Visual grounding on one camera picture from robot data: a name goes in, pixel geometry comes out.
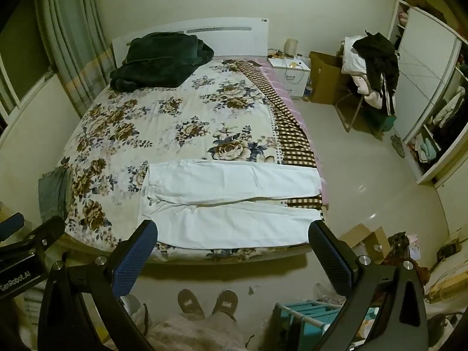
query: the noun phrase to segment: brown slipper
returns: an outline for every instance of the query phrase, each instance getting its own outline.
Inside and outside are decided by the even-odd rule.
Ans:
[[[195,294],[193,294],[190,290],[181,290],[177,295],[177,302],[179,302],[179,306],[182,309],[182,312],[186,314],[201,312],[204,317],[202,306],[200,306],[200,303],[195,297]]]
[[[221,292],[216,304],[214,305],[213,314],[217,311],[226,313],[231,318],[234,318],[234,313],[237,309],[237,294],[232,290],[226,289]]]

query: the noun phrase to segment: gray towel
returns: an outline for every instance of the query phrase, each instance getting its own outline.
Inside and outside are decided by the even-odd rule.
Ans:
[[[43,222],[53,216],[66,219],[72,203],[72,173],[63,166],[56,167],[39,180],[39,211]]]

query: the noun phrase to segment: pink bed sheet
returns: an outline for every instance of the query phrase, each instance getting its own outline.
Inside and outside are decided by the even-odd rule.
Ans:
[[[294,106],[294,103],[291,99],[291,96],[289,96],[289,93],[284,89],[284,86],[282,83],[278,80],[278,76],[275,73],[275,70],[273,70],[272,66],[270,63],[268,63],[268,59],[266,57],[246,57],[245,59],[249,59],[252,61],[257,62],[261,67],[259,68],[260,71],[266,76],[266,78],[270,81],[271,85],[277,92],[278,96],[282,99],[284,104],[289,108],[295,119],[298,121],[300,127],[304,131],[304,133],[307,136],[307,139],[309,140],[310,144],[310,149],[314,152],[315,156],[315,162],[317,164],[317,170],[320,174],[322,183],[322,200],[324,203],[324,206],[328,207],[328,192],[327,192],[327,183],[324,180],[324,173],[323,173],[323,168],[322,164],[320,162],[320,157],[317,154],[317,150],[314,147],[314,143],[312,142],[312,139],[310,138],[310,134],[307,130],[306,124],[304,123],[304,119],[302,118],[302,115],[300,112],[297,110],[297,108]]]

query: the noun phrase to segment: pants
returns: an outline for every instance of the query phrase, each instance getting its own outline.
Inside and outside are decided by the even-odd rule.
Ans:
[[[158,241],[195,250],[302,244],[320,211],[271,200],[313,197],[320,188],[311,167],[203,160],[150,164],[138,223],[153,220]]]

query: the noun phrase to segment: white wardrobe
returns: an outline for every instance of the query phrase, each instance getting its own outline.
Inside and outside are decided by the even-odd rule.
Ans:
[[[400,12],[408,14],[405,26],[399,22]],[[406,145],[406,158],[417,183],[434,183],[449,233],[454,236],[463,227],[468,228],[468,124],[452,145],[442,150],[432,136],[431,121],[437,105],[444,103],[442,99],[448,102],[462,85],[468,88],[468,78],[457,64],[460,51],[468,58],[468,42],[436,17],[402,0],[396,3],[394,23],[388,33],[392,43],[398,37],[400,77],[395,93],[395,130]],[[438,152],[437,162],[421,167],[410,147],[417,135],[432,143]]]
[[[405,26],[398,20],[399,12],[408,14]],[[395,93],[394,128],[407,145],[407,158],[417,182],[441,179],[441,174],[468,140],[468,126],[442,153],[432,136],[430,123],[441,99],[449,101],[456,89],[467,81],[456,64],[462,45],[468,46],[468,42],[436,17],[410,7],[402,0],[397,0],[394,24],[388,33],[393,43],[397,36],[401,36],[398,47],[400,76]],[[427,138],[438,153],[441,152],[437,162],[427,167],[408,146],[418,134]]]

